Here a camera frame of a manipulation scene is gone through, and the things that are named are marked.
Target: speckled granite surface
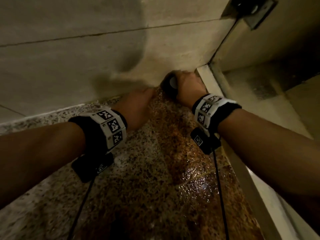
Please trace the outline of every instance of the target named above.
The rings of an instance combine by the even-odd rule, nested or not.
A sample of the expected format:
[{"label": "speckled granite surface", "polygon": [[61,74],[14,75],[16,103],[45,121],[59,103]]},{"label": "speckled granite surface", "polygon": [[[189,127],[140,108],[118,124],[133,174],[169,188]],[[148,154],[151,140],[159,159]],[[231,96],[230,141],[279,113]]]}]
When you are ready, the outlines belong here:
[{"label": "speckled granite surface", "polygon": [[[67,121],[115,100],[5,125],[17,132]],[[163,98],[94,182],[75,239],[225,239],[215,167],[193,143],[191,112]],[[230,239],[263,239],[223,150],[217,161]],[[66,165],[0,211],[0,239],[66,239],[89,184]]]}]

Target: person's left arm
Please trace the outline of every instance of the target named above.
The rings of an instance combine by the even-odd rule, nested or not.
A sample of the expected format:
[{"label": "person's left arm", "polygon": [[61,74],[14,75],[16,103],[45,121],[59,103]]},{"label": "person's left arm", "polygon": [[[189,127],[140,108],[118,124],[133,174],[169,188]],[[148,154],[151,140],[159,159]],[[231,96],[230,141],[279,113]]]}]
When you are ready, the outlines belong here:
[{"label": "person's left arm", "polygon": [[[127,132],[139,129],[149,118],[154,89],[129,93],[112,109],[127,122]],[[0,209],[83,154],[86,138],[73,122],[28,129],[0,137]]]}]

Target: person's left hand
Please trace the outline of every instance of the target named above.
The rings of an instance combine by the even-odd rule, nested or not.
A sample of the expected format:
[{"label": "person's left hand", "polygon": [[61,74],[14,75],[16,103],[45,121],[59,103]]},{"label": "person's left hand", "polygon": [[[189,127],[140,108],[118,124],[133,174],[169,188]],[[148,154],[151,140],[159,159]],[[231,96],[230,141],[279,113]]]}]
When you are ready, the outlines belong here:
[{"label": "person's left hand", "polygon": [[126,119],[127,132],[139,129],[149,120],[149,104],[155,96],[154,88],[138,89],[130,92],[112,107]]}]

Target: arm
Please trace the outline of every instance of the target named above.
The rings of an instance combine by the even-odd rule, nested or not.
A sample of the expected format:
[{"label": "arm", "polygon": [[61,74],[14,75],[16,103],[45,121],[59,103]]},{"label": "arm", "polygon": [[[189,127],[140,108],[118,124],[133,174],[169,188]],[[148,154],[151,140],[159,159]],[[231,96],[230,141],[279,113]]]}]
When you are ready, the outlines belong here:
[{"label": "arm", "polygon": [[[178,96],[192,108],[206,88],[194,73],[177,72]],[[317,142],[243,109],[218,125],[241,160],[276,190],[309,224],[320,222],[320,146]]]},{"label": "arm", "polygon": [[[127,131],[148,120],[153,89],[131,92],[113,109],[126,119]],[[53,172],[82,155],[86,139],[75,123],[28,129],[0,137],[0,209]]]}]

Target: black cable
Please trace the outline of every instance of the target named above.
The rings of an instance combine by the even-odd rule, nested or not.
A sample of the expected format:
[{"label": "black cable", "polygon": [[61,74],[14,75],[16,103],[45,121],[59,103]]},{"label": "black cable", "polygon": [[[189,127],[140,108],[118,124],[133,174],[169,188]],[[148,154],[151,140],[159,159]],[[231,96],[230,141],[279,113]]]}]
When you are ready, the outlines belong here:
[{"label": "black cable", "polygon": [[217,182],[218,182],[218,190],[219,190],[219,196],[220,196],[220,204],[221,204],[222,219],[223,219],[223,224],[224,224],[224,231],[226,233],[226,240],[229,240],[227,217],[226,217],[226,211],[224,209],[224,204],[223,204],[222,190],[221,190],[221,184],[220,184],[220,179],[219,179],[219,170],[218,170],[217,158],[216,158],[215,151],[213,151],[212,153],[213,153],[214,166],[216,167],[216,175],[217,175]]},{"label": "black cable", "polygon": [[95,180],[95,178],[96,178],[96,177],[94,177],[93,180],[91,180],[91,182],[90,182],[90,185],[89,185],[89,187],[88,187],[88,190],[87,190],[87,192],[86,192],[86,194],[85,194],[85,196],[84,196],[84,198],[83,198],[83,200],[82,200],[82,203],[81,203],[81,205],[80,205],[80,207],[79,207],[78,213],[77,213],[77,215],[75,216],[75,219],[74,219],[74,221],[73,221],[73,223],[72,223],[72,226],[71,226],[71,228],[70,228],[70,231],[69,231],[69,235],[68,235],[67,240],[71,240],[71,239],[73,238],[73,232],[74,232],[74,230],[75,230],[75,228],[76,228],[76,225],[77,225],[77,223],[78,223],[78,219],[79,219],[79,216],[80,216],[80,214],[81,214],[81,212],[82,212],[82,208],[83,208],[83,206],[85,205],[85,202],[86,202],[86,200],[87,200],[87,198],[88,198],[88,195],[89,195],[89,193],[90,193],[90,191],[91,191],[92,186],[94,185],[94,180]]}]

